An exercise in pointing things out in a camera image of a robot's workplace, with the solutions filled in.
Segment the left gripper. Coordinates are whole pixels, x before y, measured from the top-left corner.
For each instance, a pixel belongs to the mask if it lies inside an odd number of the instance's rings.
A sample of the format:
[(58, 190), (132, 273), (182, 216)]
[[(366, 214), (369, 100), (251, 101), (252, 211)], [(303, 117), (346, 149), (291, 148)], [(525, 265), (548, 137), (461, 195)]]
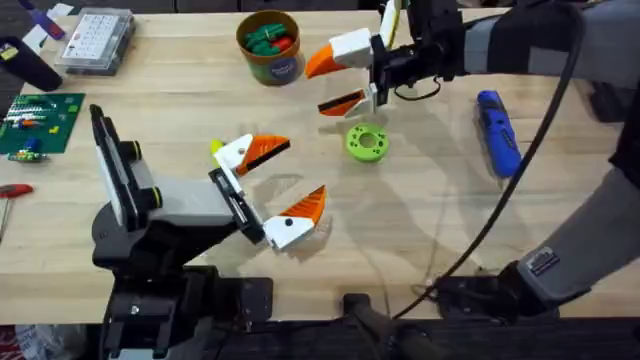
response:
[(119, 143), (125, 194), (119, 221), (131, 231), (164, 222), (183, 230), (232, 224), (254, 243), (265, 237), (283, 250), (314, 229), (307, 217), (274, 216), (264, 223), (245, 199), (238, 177), (290, 147), (278, 135), (246, 134), (230, 143), (213, 140), (213, 170), (207, 180), (154, 177), (136, 141)]

